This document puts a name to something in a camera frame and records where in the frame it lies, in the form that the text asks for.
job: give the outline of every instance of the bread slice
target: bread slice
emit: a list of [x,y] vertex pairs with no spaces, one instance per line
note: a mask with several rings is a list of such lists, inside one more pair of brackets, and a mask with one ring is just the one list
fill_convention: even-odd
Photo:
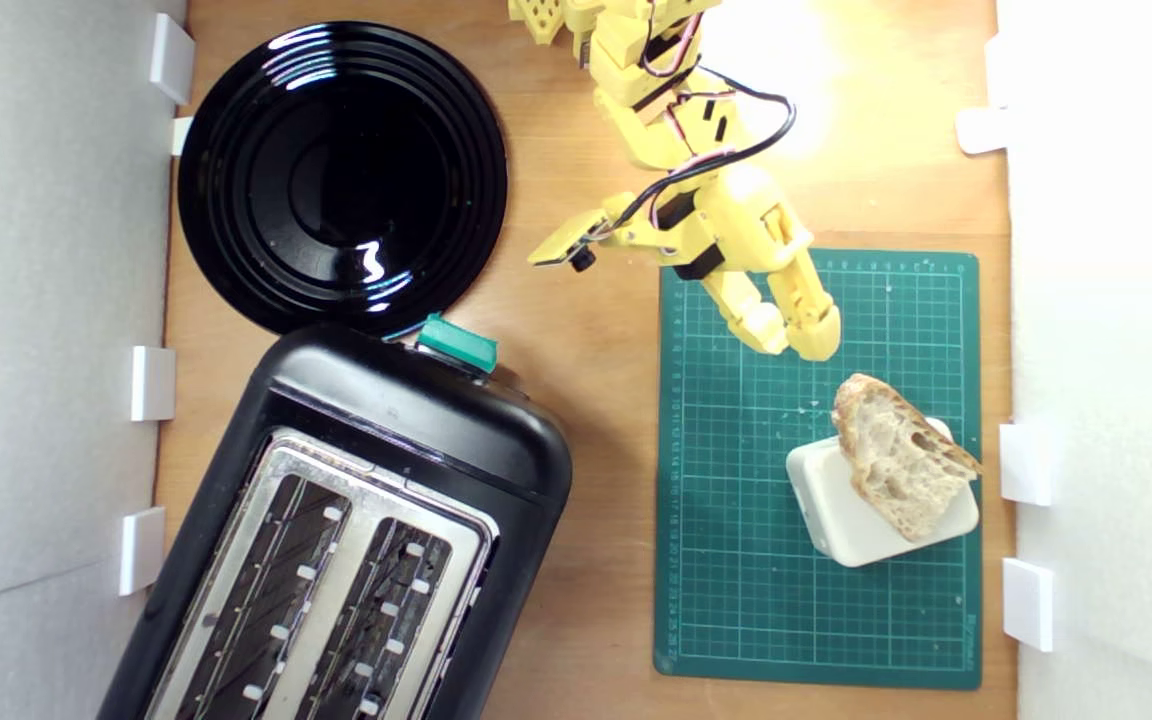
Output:
[[832,419],[851,462],[851,486],[910,541],[937,529],[950,500],[983,471],[972,454],[879,379],[847,378]]

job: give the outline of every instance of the white bracket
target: white bracket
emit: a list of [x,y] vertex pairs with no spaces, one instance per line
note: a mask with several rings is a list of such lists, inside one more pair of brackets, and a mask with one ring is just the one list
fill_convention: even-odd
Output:
[[1002,497],[1013,502],[1052,503],[1053,454],[1049,433],[1032,425],[998,425]]
[[954,120],[958,146],[969,156],[1002,150],[1011,142],[1011,59],[1005,33],[991,37],[984,44],[984,77],[990,96],[987,108],[960,109]]
[[154,55],[150,82],[176,105],[188,105],[194,83],[194,38],[166,13],[154,18]]
[[1052,570],[1015,558],[1002,560],[1002,632],[1041,652],[1052,651]]
[[162,569],[166,511],[150,507],[123,517],[123,548],[118,570],[118,593],[129,596],[147,588]]
[[175,416],[175,351],[164,347],[132,348],[132,423],[169,420]]
[[177,118],[172,120],[172,156],[179,158],[184,152],[184,137],[189,135],[189,126],[194,123],[194,115],[189,118]]

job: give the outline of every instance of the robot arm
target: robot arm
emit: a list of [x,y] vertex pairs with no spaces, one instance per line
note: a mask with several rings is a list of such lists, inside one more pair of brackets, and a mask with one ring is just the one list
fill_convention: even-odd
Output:
[[[539,1],[511,0],[511,8]],[[669,172],[641,195],[608,197],[567,220],[526,260],[581,272],[593,265],[594,247],[641,252],[699,281],[732,334],[756,351],[788,347],[827,361],[841,316],[808,253],[812,233],[774,179],[741,161],[788,131],[793,106],[696,65],[702,13],[718,1],[604,0],[596,10],[589,0],[563,0],[564,17],[579,21],[577,56],[598,82],[594,104],[634,164]],[[783,103],[790,114],[781,132],[751,145],[730,101],[737,92]],[[748,273],[767,275],[774,302]]]

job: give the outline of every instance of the green cutting mat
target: green cutting mat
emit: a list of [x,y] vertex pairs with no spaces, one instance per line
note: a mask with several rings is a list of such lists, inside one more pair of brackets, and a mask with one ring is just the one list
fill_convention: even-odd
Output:
[[662,273],[657,669],[978,688],[980,529],[847,569],[814,551],[785,470],[794,447],[836,434],[833,395],[854,372],[890,382],[979,457],[977,260],[812,256],[842,309],[828,363],[749,350],[699,283]]

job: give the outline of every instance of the wooden table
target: wooden table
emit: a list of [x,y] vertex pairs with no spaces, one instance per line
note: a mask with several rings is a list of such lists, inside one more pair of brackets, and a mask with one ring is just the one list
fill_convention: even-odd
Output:
[[[954,114],[984,101],[991,0],[814,0],[832,106],[812,149],[778,170],[823,247],[970,251],[980,259],[984,427],[1010,412],[1009,223],[1000,158],[964,158]],[[657,432],[657,270],[604,252],[593,270],[531,270],[524,258],[568,215],[644,187],[590,100],[566,36],[532,45],[503,0],[191,0],[195,100],[271,36],[326,18],[411,29],[456,54],[492,94],[508,132],[511,197],[492,263],[448,313],[497,338],[503,364],[564,424],[570,503],[486,717],[918,717],[1016,714],[1016,652],[1001,630],[1000,558],[1014,548],[998,500],[996,433],[984,433],[984,685],[975,694],[665,679],[652,669]],[[786,41],[795,41],[795,28]],[[182,114],[192,113],[192,106]],[[273,338],[202,279],[173,211],[166,344],[179,353],[177,418],[164,424],[156,500],[169,535],[194,495],[238,393]]]

